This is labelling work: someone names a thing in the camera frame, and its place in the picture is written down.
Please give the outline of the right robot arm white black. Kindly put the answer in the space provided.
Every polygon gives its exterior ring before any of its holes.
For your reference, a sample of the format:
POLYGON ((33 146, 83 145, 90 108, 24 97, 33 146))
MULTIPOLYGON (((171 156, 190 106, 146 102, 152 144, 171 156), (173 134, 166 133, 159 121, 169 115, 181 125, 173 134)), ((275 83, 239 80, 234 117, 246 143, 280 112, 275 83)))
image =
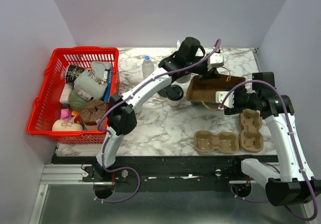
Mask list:
POLYGON ((274 206, 306 204, 320 194, 320 180, 311 171, 302 151, 295 127, 294 108, 287 95, 275 87, 273 72, 252 75, 252 93, 244 81, 215 95, 225 115, 240 114, 245 109, 257 110, 265 120, 275 144, 279 172, 275 172, 251 155, 237 157, 231 175, 238 180, 249 176, 264 189, 274 206))

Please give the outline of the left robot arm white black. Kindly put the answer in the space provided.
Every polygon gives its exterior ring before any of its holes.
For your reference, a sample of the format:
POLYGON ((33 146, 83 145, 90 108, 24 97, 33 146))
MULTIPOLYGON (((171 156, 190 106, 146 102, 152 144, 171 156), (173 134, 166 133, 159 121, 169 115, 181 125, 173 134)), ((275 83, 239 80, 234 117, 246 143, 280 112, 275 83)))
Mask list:
POLYGON ((158 67, 145 80, 123 95, 113 94, 109 100, 108 110, 102 117, 107 121, 105 140, 101 151, 96 156, 97 165, 94 176, 100 181, 106 181, 111 176, 111 169, 119 146, 125 135, 133 131, 137 125, 135 113, 154 94, 171 85, 177 79, 190 73, 204 75, 209 72, 208 59, 219 50, 221 39, 214 44, 213 50, 202 57, 197 51, 204 52, 200 41, 186 37, 180 47, 169 57, 162 59, 158 67))

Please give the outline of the brown cardboard cup carrier top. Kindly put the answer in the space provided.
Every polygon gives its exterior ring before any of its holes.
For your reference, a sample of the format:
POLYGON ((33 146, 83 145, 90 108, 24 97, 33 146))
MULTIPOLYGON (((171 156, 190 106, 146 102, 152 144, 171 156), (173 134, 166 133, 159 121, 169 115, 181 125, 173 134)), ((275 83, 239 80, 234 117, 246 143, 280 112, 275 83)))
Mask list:
POLYGON ((211 153, 215 150, 225 154, 239 151, 239 138, 232 132, 213 134, 209 131, 197 131, 193 137, 194 147, 200 153, 211 153))

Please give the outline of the black plastic cup lid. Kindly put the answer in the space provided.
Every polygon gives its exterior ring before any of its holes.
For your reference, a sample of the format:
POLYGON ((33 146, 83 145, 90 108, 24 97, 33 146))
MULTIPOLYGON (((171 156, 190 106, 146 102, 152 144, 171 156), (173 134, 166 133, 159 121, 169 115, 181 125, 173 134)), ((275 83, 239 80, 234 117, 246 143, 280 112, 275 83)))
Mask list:
POLYGON ((184 91, 179 85, 171 85, 167 88, 167 98, 171 101, 179 101, 183 98, 184 91))

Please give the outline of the green paper bag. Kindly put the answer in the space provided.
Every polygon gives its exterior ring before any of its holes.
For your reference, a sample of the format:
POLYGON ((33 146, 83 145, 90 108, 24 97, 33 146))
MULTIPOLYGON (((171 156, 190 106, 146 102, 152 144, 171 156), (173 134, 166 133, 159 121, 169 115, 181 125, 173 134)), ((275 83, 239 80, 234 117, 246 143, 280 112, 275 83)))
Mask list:
POLYGON ((221 74, 219 79, 199 81, 199 76, 194 76, 190 82, 186 93, 186 99, 193 103, 201 103, 207 109, 213 109, 211 104, 215 103, 215 93, 217 91, 228 91, 235 85, 244 82, 245 77, 233 76, 231 74, 221 74))

